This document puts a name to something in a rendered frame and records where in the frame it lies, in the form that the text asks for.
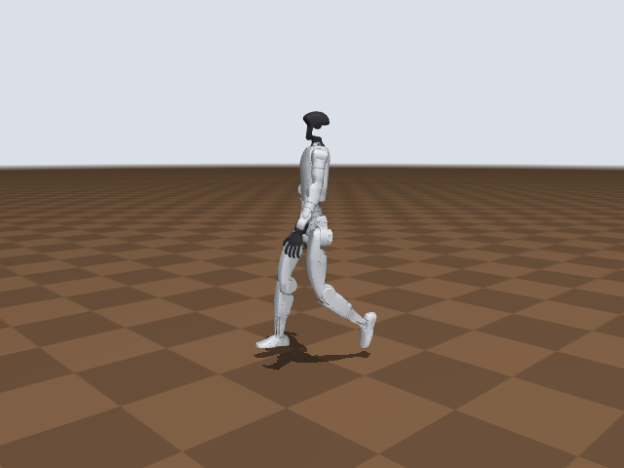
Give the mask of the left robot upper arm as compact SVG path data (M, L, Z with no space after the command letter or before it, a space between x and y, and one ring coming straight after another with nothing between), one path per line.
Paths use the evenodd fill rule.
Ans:
M311 162L312 162L311 177L313 181L312 184L319 185L321 192L322 192L322 187L323 187L325 165L327 163L327 160L328 160L328 151L324 149L320 149L320 148L313 149L312 154L311 154ZM306 186L305 188L305 195L307 197L309 197L309 188L312 184Z

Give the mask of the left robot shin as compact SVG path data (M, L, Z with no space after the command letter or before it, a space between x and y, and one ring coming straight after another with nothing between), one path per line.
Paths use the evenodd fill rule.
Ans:
M321 303L323 306L325 306L326 308L328 308L331 312L335 313L336 315L349 320L355 324L358 324L357 322L361 323L358 324L360 326L360 328L364 329L365 326L367 325L367 321L365 319L363 319L353 308L352 308L352 304L350 304L346 299L344 299L343 296L341 296L339 293L337 293L333 288L331 287L326 287L324 288L323 294L322 294L322 300L325 303ZM366 323L365 323L366 322ZM363 326L362 325L365 325Z

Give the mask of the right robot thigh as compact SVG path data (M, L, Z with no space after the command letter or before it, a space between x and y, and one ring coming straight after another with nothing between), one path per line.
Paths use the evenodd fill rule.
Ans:
M295 230L292 231L292 233L295 232ZM304 243L308 243L308 236L306 234L302 234L302 242ZM288 242L287 242L288 243ZM299 258L296 257L296 250L294 253L295 258L293 258L293 247L292 247L292 251L291 251L291 257L289 257L289 249L288 249L288 254L285 254L285 248L287 246L287 243L284 245L281 256L280 256L280 260L279 260L279 265L278 265L278 282L279 282L279 289L281 292L286 293L286 294L291 294L293 293L296 288L297 288L297 283L296 280L291 277L291 274L294 270L294 268L296 267L299 258L302 255L302 248L304 248L302 245L300 246L300 251L299 251ZM290 248L290 247L289 247Z

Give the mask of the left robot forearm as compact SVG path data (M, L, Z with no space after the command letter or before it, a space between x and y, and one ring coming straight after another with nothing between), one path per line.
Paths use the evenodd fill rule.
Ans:
M314 213L315 208L318 206L318 203L320 201L320 193L321 189L319 185L312 184L310 186L309 197L305 198L304 200L304 206L300 214L300 218L296 224L296 228L303 230L306 223L308 223L309 225L309 223L312 221L312 214Z

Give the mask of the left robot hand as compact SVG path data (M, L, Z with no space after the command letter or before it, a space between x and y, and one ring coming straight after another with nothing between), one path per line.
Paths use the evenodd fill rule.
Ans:
M292 257L295 258L294 253L297 247L296 257L299 258L300 246L302 245L302 234L306 233L307 228L308 228L308 223L306 223L303 230L296 228L296 225L295 225L295 228L294 228L295 232L291 233L291 235L284 240L283 246L288 242L285 248L285 254L288 254L288 249L289 249L289 257L291 257L291 251L292 251Z

